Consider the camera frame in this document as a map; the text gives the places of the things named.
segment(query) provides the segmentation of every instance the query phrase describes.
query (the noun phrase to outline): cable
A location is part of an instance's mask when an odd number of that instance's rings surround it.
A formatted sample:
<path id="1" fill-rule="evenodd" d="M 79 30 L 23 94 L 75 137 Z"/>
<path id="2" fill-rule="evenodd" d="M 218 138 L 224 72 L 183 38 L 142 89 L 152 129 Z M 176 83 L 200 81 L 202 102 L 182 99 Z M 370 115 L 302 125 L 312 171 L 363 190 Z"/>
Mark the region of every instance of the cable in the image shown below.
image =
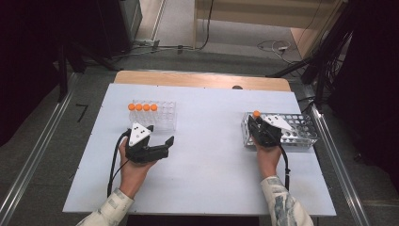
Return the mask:
<path id="1" fill-rule="evenodd" d="M 323 76 L 325 77 L 325 87 L 330 91 L 334 91 L 334 80 L 337 76 L 339 69 L 341 68 L 339 62 L 343 62 L 339 60 L 340 53 L 343 47 L 347 44 L 347 42 L 351 39 L 352 32 L 348 32 L 343 36 L 343 39 L 338 43 L 335 50 L 329 57 L 329 61 L 327 62 L 327 68 Z"/>
<path id="2" fill-rule="evenodd" d="M 314 12 L 313 18 L 311 18 L 311 22 L 310 22 L 310 23 L 308 24 L 308 26 L 302 31 L 302 34 L 301 34 L 300 37 L 299 37 L 298 44 L 299 44 L 300 41 L 302 40 L 302 36 L 303 36 L 303 34 L 305 33 L 305 31 L 311 26 L 311 24 L 313 24 L 314 18 L 316 18 L 317 12 L 319 11 L 320 6 L 322 5 L 322 1 L 323 1 L 323 0 L 320 0 L 319 6 L 317 7 L 317 10 Z"/>
<path id="3" fill-rule="evenodd" d="M 307 111 L 308 109 L 310 109 L 313 105 L 314 105 L 314 100 L 312 100 L 311 102 L 309 102 L 308 105 L 307 105 L 303 110 L 301 110 L 300 113 L 304 113 L 305 111 Z"/>
<path id="4" fill-rule="evenodd" d="M 266 133 L 273 139 L 273 141 L 275 141 L 279 148 L 281 149 L 281 154 L 282 154 L 282 158 L 284 158 L 284 162 L 285 162 L 285 188 L 287 188 L 287 190 L 290 190 L 290 169 L 288 168 L 288 156 L 287 153 L 285 152 L 285 150 L 282 148 L 281 146 L 281 142 L 278 142 L 276 140 L 276 138 L 268 131 L 265 130 Z"/>
<path id="5" fill-rule="evenodd" d="M 211 15 L 212 15 L 212 9 L 213 8 L 214 8 L 214 0 L 212 0 L 211 7 L 209 9 L 208 24 L 206 25 L 206 40 L 205 40 L 205 43 L 203 43 L 202 46 L 200 48 L 198 48 L 197 50 L 202 50 L 206 46 L 206 44 L 208 43 L 208 40 L 209 40 L 209 24 L 211 23 Z"/>
<path id="6" fill-rule="evenodd" d="M 206 44 L 208 43 L 208 40 L 209 40 L 209 26 L 210 26 L 210 23 L 211 23 L 211 15 L 212 15 L 213 7 L 214 7 L 214 1 L 215 0 L 212 0 L 211 8 L 209 9 L 208 23 L 207 23 L 207 27 L 206 27 L 206 31 L 207 31 L 206 32 L 207 33 L 206 34 L 206 40 L 205 40 L 205 43 L 203 43 L 200 48 L 193 49 L 193 47 L 186 46 L 186 45 L 177 45 L 177 46 L 159 45 L 159 46 L 156 46 L 155 50 L 151 50 L 151 51 L 148 51 L 148 52 L 137 53 L 137 54 L 120 55 L 120 56 L 115 56 L 115 57 L 142 56 L 142 55 L 146 55 L 146 54 L 153 54 L 153 53 L 158 53 L 158 52 L 167 51 L 167 50 L 185 50 L 185 51 L 200 51 L 200 50 L 202 50 L 206 46 Z M 135 49 L 141 49 L 141 48 L 153 48 L 153 46 L 146 45 L 146 44 L 139 44 L 139 46 L 133 48 L 131 51 L 134 51 Z"/>
<path id="7" fill-rule="evenodd" d="M 264 47 L 263 47 L 263 44 L 264 44 L 264 43 L 268 43 L 268 42 L 272 42 L 272 45 L 271 45 L 271 47 L 270 47 L 271 50 L 265 50 Z M 279 42 L 285 42 L 285 43 L 286 43 L 286 45 L 282 46 L 284 49 L 283 49 L 283 51 L 281 51 L 281 53 L 279 53 L 278 50 L 276 50 L 276 48 L 275 48 L 275 44 L 277 44 L 277 43 L 279 43 Z M 290 61 L 290 60 L 287 60 L 286 58 L 284 58 L 284 57 L 282 56 L 282 55 L 283 55 L 285 52 L 287 52 L 287 51 L 290 49 L 290 47 L 292 46 L 292 44 L 291 44 L 289 41 L 287 41 L 287 40 L 264 40 L 264 41 L 261 41 L 260 43 L 258 43 L 256 46 L 258 47 L 259 50 L 262 50 L 262 51 L 265 51 L 265 52 L 273 52 L 278 58 L 282 59 L 284 62 L 286 62 L 286 63 L 288 64 L 287 67 L 289 67 L 290 65 L 295 64 L 295 63 L 297 63 L 297 62 L 301 62 L 301 61 L 307 63 L 305 59 L 302 59 L 302 60 L 300 60 L 300 61 Z M 295 71 L 298 73 L 299 76 L 302 76 L 302 73 L 300 73 L 298 70 L 299 70 L 299 69 L 297 69 L 297 70 L 295 70 Z"/>
<path id="8" fill-rule="evenodd" d="M 305 97 L 305 98 L 302 98 L 302 99 L 299 99 L 299 100 L 296 100 L 297 102 L 303 102 L 303 101 L 309 101 L 309 100 L 313 100 L 315 98 L 315 96 L 312 96 L 312 97 Z"/>
<path id="9" fill-rule="evenodd" d="M 120 168 L 115 172 L 114 176 L 112 177 L 112 181 L 114 181 L 115 177 L 117 176 L 118 172 L 120 172 L 120 169 L 122 169 L 122 167 L 124 167 L 124 165 L 126 165 L 126 163 L 128 163 L 130 160 L 126 160 L 121 166 Z"/>
<path id="10" fill-rule="evenodd" d="M 203 11 L 202 11 L 202 34 L 205 34 L 205 0 L 203 0 L 201 2 L 202 2 L 202 9 L 203 9 Z"/>
<path id="11" fill-rule="evenodd" d="M 111 172 L 109 173 L 109 181 L 108 181 L 108 187 L 106 190 L 107 197 L 111 195 L 111 190 L 112 190 L 112 183 L 114 181 L 115 175 L 114 175 L 114 167 L 115 167 L 115 162 L 117 161 L 117 155 L 118 155 L 118 147 L 120 146 L 120 142 L 124 137 L 130 136 L 132 130 L 128 129 L 126 132 L 120 135 L 120 138 L 117 141 L 117 145 L 115 146 L 115 151 L 114 151 L 114 156 L 112 158 L 112 165 L 111 165 Z"/>

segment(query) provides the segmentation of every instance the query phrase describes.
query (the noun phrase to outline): metal rail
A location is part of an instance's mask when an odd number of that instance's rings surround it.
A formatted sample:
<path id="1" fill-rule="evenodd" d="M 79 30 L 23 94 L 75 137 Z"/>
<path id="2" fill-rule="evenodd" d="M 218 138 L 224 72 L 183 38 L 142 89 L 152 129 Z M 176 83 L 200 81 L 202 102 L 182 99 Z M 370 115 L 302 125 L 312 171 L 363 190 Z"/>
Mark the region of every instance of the metal rail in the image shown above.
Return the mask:
<path id="1" fill-rule="evenodd" d="M 161 23 L 162 15 L 164 14 L 164 9 L 166 5 L 166 0 L 162 0 L 161 7 L 159 8 L 158 15 L 156 16 L 155 25 L 152 30 L 151 40 L 155 40 L 156 34 L 158 33 L 159 24 Z"/>
<path id="2" fill-rule="evenodd" d="M 313 89 L 310 85 L 305 86 L 304 91 L 307 96 L 314 96 Z M 311 108 L 311 113 L 314 117 L 314 121 L 316 123 L 316 126 L 318 127 L 320 135 L 322 136 L 322 139 L 326 144 L 327 153 L 329 155 L 329 158 L 331 159 L 332 166 L 335 169 L 335 173 L 337 174 L 338 181 L 341 184 L 343 194 L 346 198 L 349 209 L 352 212 L 352 216 L 356 222 L 356 225 L 371 225 L 367 214 L 364 211 L 358 192 L 356 191 L 355 186 L 350 179 L 349 173 L 346 170 L 346 167 L 340 157 L 337 147 L 335 146 L 334 140 L 328 130 L 325 117 L 319 114 L 315 106 Z"/>
<path id="3" fill-rule="evenodd" d="M 68 106 L 68 103 L 70 102 L 79 78 L 80 74 L 72 74 L 68 85 L 70 91 L 67 93 L 64 100 L 56 105 L 56 108 L 51 115 L 50 120 L 48 120 L 46 126 L 41 132 L 38 142 L 36 143 L 26 162 L 24 163 L 24 166 L 18 174 L 17 178 L 11 185 L 8 194 L 6 195 L 6 198 L 1 205 L 0 225 L 6 226 L 9 224 L 9 221 L 11 220 L 11 217 L 15 209 L 17 208 L 18 203 L 22 198 L 29 184 L 29 181 L 32 179 L 32 176 L 35 173 L 35 170 L 46 151 L 47 145 L 50 142 L 51 137 L 53 136 L 53 133 L 56 130 L 58 123 Z"/>

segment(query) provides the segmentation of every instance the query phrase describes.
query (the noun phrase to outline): wooden panel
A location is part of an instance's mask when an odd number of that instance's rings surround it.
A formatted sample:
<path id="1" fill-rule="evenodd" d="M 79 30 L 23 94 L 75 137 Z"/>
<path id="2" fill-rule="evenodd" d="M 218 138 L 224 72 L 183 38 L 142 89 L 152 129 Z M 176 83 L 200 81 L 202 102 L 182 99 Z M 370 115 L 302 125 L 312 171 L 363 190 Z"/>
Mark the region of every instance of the wooden panel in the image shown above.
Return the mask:
<path id="1" fill-rule="evenodd" d="M 170 73 L 121 71 L 115 83 L 139 84 L 174 87 L 200 87 L 231 89 L 240 86 L 243 89 L 291 91 L 288 81 L 283 78 L 243 77 L 218 73 Z"/>
<path id="2" fill-rule="evenodd" d="M 308 29 L 291 28 L 297 49 L 302 58 L 309 57 L 313 50 L 318 48 L 320 39 L 328 31 L 337 18 L 341 15 L 341 11 L 345 7 L 342 0 L 335 0 L 333 3 L 322 3 L 314 20 L 309 20 Z"/>
<path id="3" fill-rule="evenodd" d="M 316 17 L 330 13 L 329 6 L 337 0 L 323 0 Z M 218 0 L 214 2 L 212 20 L 247 24 L 266 24 L 306 28 L 319 6 L 320 0 Z M 211 0 L 196 1 L 198 12 L 209 11 Z M 198 13 L 198 19 L 207 19 L 207 13 Z"/>

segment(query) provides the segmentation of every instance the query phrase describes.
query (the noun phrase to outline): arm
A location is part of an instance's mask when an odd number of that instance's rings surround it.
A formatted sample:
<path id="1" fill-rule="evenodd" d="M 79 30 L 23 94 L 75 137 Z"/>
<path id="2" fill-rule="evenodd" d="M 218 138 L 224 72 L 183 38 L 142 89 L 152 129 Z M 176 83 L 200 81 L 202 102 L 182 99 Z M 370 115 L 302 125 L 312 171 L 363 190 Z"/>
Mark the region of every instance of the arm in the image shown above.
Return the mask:
<path id="1" fill-rule="evenodd" d="M 120 144 L 120 165 L 128 159 L 125 156 L 127 138 Z M 120 169 L 120 188 L 116 188 L 103 206 L 80 221 L 77 226 L 118 225 L 134 202 L 134 197 L 146 179 L 147 172 L 156 162 L 138 165 L 129 161 Z"/>
<path id="2" fill-rule="evenodd" d="M 261 186 L 269 207 L 273 225 L 313 225 L 303 206 L 291 196 L 277 176 L 276 168 L 281 156 L 278 146 L 265 148 L 256 143 L 258 165 L 263 180 Z"/>

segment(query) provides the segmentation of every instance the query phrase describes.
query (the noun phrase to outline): floor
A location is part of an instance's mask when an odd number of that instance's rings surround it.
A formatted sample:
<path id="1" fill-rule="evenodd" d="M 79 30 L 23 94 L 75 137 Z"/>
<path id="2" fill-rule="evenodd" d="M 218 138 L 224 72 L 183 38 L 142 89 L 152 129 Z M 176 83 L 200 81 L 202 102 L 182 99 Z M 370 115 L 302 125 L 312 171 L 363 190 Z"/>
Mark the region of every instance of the floor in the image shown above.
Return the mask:
<path id="1" fill-rule="evenodd" d="M 159 21 L 159 27 L 153 33 L 143 32 L 141 38 L 149 39 L 152 34 L 160 45 L 189 45 L 192 38 L 190 30 L 192 20 L 191 8 L 186 1 L 167 0 L 164 11 Z M 162 6 L 160 0 L 142 1 L 154 5 L 155 13 Z M 185 20 L 176 20 L 174 17 L 178 10 Z M 199 44 L 202 43 L 202 21 L 198 21 Z M 242 29 L 236 35 L 235 29 Z M 300 60 L 295 50 L 289 29 L 270 26 L 247 26 L 245 24 L 223 24 L 211 22 L 209 43 L 203 51 L 186 51 L 177 54 L 176 50 L 163 51 L 156 54 L 140 56 L 125 56 L 115 60 L 117 66 L 125 70 L 164 70 L 183 72 L 211 72 L 247 74 L 251 76 L 264 76 L 278 72 L 288 63 L 285 60 Z M 264 40 L 289 41 L 291 51 L 280 53 L 279 57 L 271 49 L 270 42 L 265 43 L 262 50 L 257 46 Z M 303 86 L 298 76 L 303 70 L 298 70 L 285 76 L 290 81 L 290 86 L 297 99 L 305 97 Z M 115 72 L 109 72 L 102 66 L 88 67 L 85 74 L 77 74 L 77 83 L 74 93 L 66 107 L 65 112 L 58 122 L 45 153 L 38 164 L 32 179 L 19 201 L 17 208 L 8 225 L 74 225 L 87 214 L 65 214 L 62 207 L 68 195 L 73 174 L 76 171 L 80 158 L 85 150 L 92 126 L 109 83 L 115 78 Z M 26 119 L 14 138 L 6 145 L 0 147 L 0 196 L 2 199 L 8 194 L 8 189 L 17 177 L 25 160 L 30 155 L 36 141 L 56 108 L 58 89 L 54 89 Z M 300 102 L 301 108 L 307 103 Z M 82 107 L 88 109 L 82 118 Z M 351 137 L 345 124 L 334 117 L 333 112 L 324 106 L 328 128 L 333 138 L 337 140 L 337 149 L 340 151 L 350 176 L 359 193 L 366 214 L 371 225 L 393 225 L 399 222 L 397 215 L 399 196 L 391 185 L 387 173 L 375 166 L 353 160 L 357 151 L 351 143 Z M 316 151 L 324 173 L 331 199 L 337 211 L 336 217 L 314 218 L 317 225 L 355 225 L 350 209 L 348 208 L 343 190 L 332 167 L 323 142 L 316 143 Z M 270 225 L 270 218 L 261 217 L 261 225 Z"/>

